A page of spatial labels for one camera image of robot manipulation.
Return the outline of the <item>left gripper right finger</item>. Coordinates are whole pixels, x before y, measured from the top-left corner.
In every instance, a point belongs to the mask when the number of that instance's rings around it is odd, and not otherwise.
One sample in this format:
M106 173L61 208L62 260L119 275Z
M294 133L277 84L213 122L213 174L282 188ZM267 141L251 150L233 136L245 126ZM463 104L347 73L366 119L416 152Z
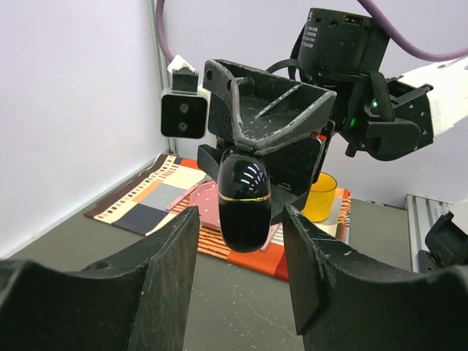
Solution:
M306 350L465 350L467 267L430 273L371 258L282 211L297 333Z

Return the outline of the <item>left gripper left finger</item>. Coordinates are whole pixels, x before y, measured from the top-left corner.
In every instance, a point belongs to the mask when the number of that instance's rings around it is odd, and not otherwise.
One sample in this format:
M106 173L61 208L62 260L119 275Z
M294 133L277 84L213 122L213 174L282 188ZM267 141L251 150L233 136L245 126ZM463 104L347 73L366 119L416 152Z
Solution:
M3 350L182 350L199 211L81 271L1 262Z

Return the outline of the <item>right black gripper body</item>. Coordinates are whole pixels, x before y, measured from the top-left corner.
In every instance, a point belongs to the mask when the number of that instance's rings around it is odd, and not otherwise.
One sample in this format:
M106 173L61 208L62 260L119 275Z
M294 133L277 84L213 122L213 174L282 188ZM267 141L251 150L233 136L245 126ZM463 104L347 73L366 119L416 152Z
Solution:
M197 161L217 182L221 209L275 216L284 205L304 208L345 125L332 87L226 60L207 61L203 85L211 94L208 129L219 143L201 146Z

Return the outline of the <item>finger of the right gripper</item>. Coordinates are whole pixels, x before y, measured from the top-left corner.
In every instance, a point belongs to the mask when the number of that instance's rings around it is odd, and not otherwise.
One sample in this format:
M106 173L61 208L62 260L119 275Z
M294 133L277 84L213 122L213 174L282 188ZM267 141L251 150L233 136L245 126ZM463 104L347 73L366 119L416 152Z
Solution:
M266 155L325 127L336 92L223 60L205 62L208 131L237 148Z
M211 179L217 179L222 160L222 149L207 144L198 146L197 166Z

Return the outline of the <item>glossy black charging case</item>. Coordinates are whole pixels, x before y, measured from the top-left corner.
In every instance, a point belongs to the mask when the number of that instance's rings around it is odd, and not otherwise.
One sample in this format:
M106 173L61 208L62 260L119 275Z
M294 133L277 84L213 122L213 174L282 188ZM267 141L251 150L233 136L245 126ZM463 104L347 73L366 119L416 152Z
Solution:
M250 253L267 241L272 190L261 158L231 147L222 155L217 176L219 222L229 249Z

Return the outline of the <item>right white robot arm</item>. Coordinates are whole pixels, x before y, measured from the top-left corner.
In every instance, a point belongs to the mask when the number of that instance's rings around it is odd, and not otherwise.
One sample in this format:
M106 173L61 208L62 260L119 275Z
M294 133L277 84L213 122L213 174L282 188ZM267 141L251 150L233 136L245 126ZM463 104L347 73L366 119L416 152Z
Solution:
M276 218L286 204L304 206L334 135L347 141L347 156L384 162L431 144L467 117L467 56L425 54L426 66L386 78L380 65L390 41L420 52L375 8L312 8L289 58L267 69L207 61L208 130L217 144L198 148L198 167L217 178L227 151L261 160Z

